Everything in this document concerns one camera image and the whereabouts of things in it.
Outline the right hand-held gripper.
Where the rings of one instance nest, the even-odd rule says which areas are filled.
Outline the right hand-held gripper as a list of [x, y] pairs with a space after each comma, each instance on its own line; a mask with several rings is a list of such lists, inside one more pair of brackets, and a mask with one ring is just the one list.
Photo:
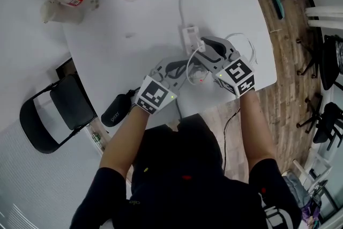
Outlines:
[[201, 40], [205, 51], [196, 52], [195, 58], [205, 67], [213, 67], [212, 78], [221, 88], [236, 97], [254, 88], [254, 69], [228, 40], [216, 36], [203, 36]]

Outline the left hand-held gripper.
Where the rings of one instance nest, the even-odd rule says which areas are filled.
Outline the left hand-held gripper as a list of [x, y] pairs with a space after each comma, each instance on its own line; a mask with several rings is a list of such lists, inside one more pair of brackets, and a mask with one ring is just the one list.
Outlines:
[[177, 99], [175, 88], [185, 81], [188, 60], [168, 57], [145, 76], [135, 98], [135, 104], [150, 115], [154, 115]]

